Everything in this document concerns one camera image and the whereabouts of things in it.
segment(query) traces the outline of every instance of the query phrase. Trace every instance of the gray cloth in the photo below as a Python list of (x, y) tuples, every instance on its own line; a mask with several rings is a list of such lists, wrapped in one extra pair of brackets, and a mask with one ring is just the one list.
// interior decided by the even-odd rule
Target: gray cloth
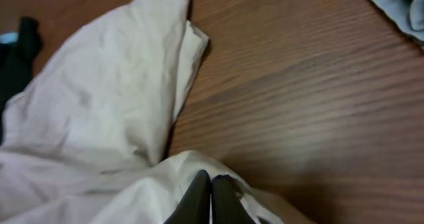
[(372, 0), (399, 29), (424, 45), (424, 0)]

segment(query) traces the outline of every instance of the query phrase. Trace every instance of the brown wooden floor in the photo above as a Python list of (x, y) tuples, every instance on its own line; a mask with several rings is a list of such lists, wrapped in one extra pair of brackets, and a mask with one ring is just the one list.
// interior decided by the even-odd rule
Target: brown wooden floor
[[(37, 71), (130, 0), (0, 0)], [(368, 0), (193, 0), (211, 37), (171, 153), (197, 149), (319, 223), (424, 223), (424, 58)]]

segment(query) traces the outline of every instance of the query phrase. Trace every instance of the black fabric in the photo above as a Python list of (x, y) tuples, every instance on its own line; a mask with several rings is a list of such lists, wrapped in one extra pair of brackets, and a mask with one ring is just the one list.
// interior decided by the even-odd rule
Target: black fabric
[(32, 62), (41, 49), (38, 22), (21, 18), (18, 41), (0, 44), (0, 141), (3, 143), (3, 112), (6, 102), (22, 92), (32, 79)]

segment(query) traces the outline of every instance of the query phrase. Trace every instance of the wooden surface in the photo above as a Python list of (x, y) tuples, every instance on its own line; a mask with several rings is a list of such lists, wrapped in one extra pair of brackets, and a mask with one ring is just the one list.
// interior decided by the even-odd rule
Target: wooden surface
[[(0, 0), (41, 21), (42, 67), (130, 0)], [(211, 38), (171, 154), (196, 149), (318, 223), (424, 223), (424, 62), (368, 0), (193, 0)]]

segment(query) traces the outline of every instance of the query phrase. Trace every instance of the wooden table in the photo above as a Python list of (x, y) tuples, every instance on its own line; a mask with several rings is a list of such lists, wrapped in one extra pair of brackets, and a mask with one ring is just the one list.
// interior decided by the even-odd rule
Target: wooden table
[[(41, 21), (36, 72), (130, 0), (0, 0)], [(319, 223), (424, 223), (424, 60), (368, 0), (193, 0), (211, 37), (171, 154), (196, 149)]]

